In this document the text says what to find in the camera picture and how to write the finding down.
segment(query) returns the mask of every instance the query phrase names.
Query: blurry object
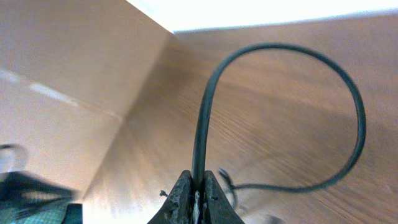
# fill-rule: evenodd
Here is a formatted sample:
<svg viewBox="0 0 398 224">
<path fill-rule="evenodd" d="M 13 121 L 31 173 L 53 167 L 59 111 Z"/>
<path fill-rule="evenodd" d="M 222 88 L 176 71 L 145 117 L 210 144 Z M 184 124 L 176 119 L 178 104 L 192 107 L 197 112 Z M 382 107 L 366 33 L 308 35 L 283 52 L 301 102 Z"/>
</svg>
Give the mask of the blurry object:
<svg viewBox="0 0 398 224">
<path fill-rule="evenodd" d="M 75 192 L 16 171 L 27 162 L 18 145 L 2 145 L 0 181 L 0 223 L 61 223 Z"/>
<path fill-rule="evenodd" d="M 0 181 L 8 173 L 22 170 L 27 164 L 27 158 L 27 150 L 18 144 L 0 145 Z"/>
</svg>

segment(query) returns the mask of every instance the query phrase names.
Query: wire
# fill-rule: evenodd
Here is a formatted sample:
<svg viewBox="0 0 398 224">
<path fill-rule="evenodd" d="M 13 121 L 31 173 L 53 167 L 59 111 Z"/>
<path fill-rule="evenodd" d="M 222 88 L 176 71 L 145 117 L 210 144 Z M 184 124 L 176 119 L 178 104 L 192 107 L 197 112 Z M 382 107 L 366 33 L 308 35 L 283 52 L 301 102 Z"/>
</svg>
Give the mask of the wire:
<svg viewBox="0 0 398 224">
<path fill-rule="evenodd" d="M 232 53 L 226 59 L 224 59 L 213 72 L 212 76 L 208 80 L 205 93 L 203 94 L 200 112 L 198 117 L 197 124 L 197 132 L 195 136 L 195 145 L 193 148 L 193 160 L 192 160 L 192 178 L 194 183 L 194 188 L 197 190 L 201 189 L 204 173 L 205 173 L 205 159 L 206 159 L 206 142 L 207 142 L 207 134 L 208 127 L 210 122 L 210 113 L 211 113 L 211 105 L 213 103 L 213 97 L 215 94 L 215 89 L 218 80 L 222 72 L 225 68 L 233 62 L 238 57 L 247 54 L 249 52 L 257 51 L 257 50 L 265 50 L 265 49 L 279 49 L 279 50 L 289 50 L 294 52 L 299 52 L 305 55 L 309 55 L 313 58 L 320 60 L 321 62 L 328 65 L 331 69 L 333 69 L 341 79 L 346 83 L 348 89 L 351 92 L 351 95 L 354 99 L 354 104 L 356 108 L 356 115 L 358 121 L 358 135 L 356 138 L 356 144 L 353 153 L 350 155 L 346 164 L 332 177 L 327 180 L 324 180 L 320 183 L 304 186 L 304 187 L 285 187 L 278 185 L 267 185 L 267 184 L 241 184 L 241 185 L 233 185 L 231 178 L 228 173 L 224 170 L 219 171 L 220 176 L 226 182 L 229 191 L 233 194 L 234 202 L 233 207 L 236 207 L 236 193 L 235 190 L 242 189 L 261 189 L 261 190 L 275 190 L 279 192 L 289 192 L 289 193 L 305 193 L 311 192 L 318 189 L 327 188 L 339 180 L 341 180 L 357 163 L 363 147 L 365 143 L 366 137 L 366 116 L 363 101 L 361 98 L 361 94 L 359 93 L 358 88 L 354 84 L 354 81 L 349 77 L 349 75 L 334 61 L 330 60 L 326 56 L 310 50 L 305 47 L 300 47 L 297 45 L 291 44 L 256 44 L 244 47 Z"/>
</svg>

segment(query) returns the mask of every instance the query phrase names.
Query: wooden surface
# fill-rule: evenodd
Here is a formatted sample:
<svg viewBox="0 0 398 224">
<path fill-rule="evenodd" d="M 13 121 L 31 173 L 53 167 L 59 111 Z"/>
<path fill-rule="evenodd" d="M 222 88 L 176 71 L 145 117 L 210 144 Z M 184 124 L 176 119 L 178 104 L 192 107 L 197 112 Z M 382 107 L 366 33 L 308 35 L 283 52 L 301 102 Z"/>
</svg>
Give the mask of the wooden surface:
<svg viewBox="0 0 398 224">
<path fill-rule="evenodd" d="M 338 62 L 364 99 L 368 135 L 358 165 L 336 185 L 308 194 L 238 192 L 246 223 L 398 223 L 398 16 L 177 34 L 116 136 L 84 204 L 85 223 L 145 223 L 181 171 L 190 169 L 201 96 L 231 52 L 288 42 Z M 234 62 L 218 84 L 206 169 L 236 184 L 309 185 L 346 162 L 356 139 L 347 87 L 329 68 L 270 51 Z"/>
</svg>

